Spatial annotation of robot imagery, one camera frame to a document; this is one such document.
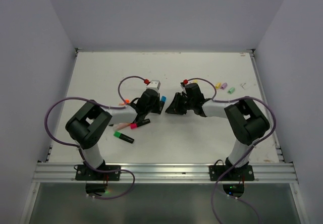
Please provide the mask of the blue capped black highlighter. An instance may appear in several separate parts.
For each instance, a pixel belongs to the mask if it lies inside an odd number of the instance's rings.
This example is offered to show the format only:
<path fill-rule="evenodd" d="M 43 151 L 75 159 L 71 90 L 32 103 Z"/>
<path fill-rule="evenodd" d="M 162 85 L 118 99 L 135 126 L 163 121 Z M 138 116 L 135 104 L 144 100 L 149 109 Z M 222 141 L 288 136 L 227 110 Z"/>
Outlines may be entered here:
<path fill-rule="evenodd" d="M 165 105 L 165 102 L 166 102 L 166 97 L 165 96 L 162 96 L 161 99 L 160 99 L 160 102 L 159 102 L 159 111 L 162 111 L 163 108 L 164 108 L 164 105 Z"/>

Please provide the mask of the mint green pen cap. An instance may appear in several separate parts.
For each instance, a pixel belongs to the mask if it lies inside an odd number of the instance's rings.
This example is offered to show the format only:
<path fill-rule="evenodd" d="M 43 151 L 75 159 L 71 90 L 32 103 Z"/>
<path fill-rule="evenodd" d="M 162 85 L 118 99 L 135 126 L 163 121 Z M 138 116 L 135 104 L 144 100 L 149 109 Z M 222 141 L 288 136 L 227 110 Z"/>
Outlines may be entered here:
<path fill-rule="evenodd" d="M 231 87 L 229 90 L 228 90 L 228 94 L 232 94 L 235 92 L 235 87 Z"/>

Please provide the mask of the lilac pen cap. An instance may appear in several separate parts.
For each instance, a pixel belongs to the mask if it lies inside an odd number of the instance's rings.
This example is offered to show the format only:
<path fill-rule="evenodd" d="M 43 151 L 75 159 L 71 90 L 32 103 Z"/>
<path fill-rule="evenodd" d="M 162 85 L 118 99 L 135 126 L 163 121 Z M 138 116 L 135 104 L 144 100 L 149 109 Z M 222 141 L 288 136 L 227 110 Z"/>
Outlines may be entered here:
<path fill-rule="evenodd" d="M 226 87 L 227 87 L 227 83 L 223 83 L 223 84 L 221 85 L 220 89 L 224 90 L 224 89 L 226 89 Z"/>

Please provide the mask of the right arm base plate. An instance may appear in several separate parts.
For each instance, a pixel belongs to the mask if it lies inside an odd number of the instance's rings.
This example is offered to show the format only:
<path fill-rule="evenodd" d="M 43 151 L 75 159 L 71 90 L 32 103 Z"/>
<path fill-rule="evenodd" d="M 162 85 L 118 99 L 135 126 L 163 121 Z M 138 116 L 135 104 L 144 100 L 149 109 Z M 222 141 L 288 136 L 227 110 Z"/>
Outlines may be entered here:
<path fill-rule="evenodd" d="M 254 173 L 253 168 L 247 162 L 242 167 L 234 167 L 232 170 L 228 171 L 228 169 L 232 166 L 229 162 L 228 158 L 226 158 L 225 162 L 222 160 L 217 160 L 214 164 L 208 166 L 209 170 L 209 178 L 212 182 L 218 180 L 218 178 L 226 173 L 221 181 L 254 181 Z"/>

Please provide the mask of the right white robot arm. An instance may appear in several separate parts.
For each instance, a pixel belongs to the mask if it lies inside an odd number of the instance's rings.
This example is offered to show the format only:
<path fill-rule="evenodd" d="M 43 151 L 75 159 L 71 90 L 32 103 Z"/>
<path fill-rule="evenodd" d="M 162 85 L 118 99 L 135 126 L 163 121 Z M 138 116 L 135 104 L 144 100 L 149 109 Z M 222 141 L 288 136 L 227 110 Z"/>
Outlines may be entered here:
<path fill-rule="evenodd" d="M 201 117 L 219 117 L 229 121 L 236 141 L 226 159 L 225 174 L 231 180 L 243 174 L 248 165 L 251 145 L 269 130 L 270 123 L 254 100 L 244 97 L 234 102 L 215 101 L 204 97 L 197 83 L 181 83 L 182 92 L 177 92 L 166 113 L 185 115 L 192 110 Z"/>

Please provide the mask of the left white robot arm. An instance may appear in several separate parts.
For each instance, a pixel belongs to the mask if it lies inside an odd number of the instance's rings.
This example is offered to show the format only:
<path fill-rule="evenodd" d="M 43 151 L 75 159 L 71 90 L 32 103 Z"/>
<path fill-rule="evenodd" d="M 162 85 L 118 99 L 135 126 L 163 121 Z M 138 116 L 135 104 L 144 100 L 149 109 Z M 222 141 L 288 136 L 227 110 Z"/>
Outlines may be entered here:
<path fill-rule="evenodd" d="M 166 98 L 153 89 L 121 109 L 103 109 L 97 102 L 85 103 L 66 123 L 65 129 L 80 148 L 80 154 L 89 165 L 87 174 L 99 180 L 105 173 L 105 161 L 100 154 L 98 141 L 109 125 L 137 124 L 149 113 L 160 114 Z"/>

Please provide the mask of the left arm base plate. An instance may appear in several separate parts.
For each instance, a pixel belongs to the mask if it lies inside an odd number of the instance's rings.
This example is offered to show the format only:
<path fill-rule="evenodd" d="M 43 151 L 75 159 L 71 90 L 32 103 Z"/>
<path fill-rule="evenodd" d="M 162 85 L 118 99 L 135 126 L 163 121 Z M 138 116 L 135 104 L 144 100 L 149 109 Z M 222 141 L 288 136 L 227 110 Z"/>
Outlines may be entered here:
<path fill-rule="evenodd" d="M 86 164 L 74 165 L 77 181 L 119 181 L 121 166 L 105 164 L 103 162 L 96 170 L 90 169 Z"/>

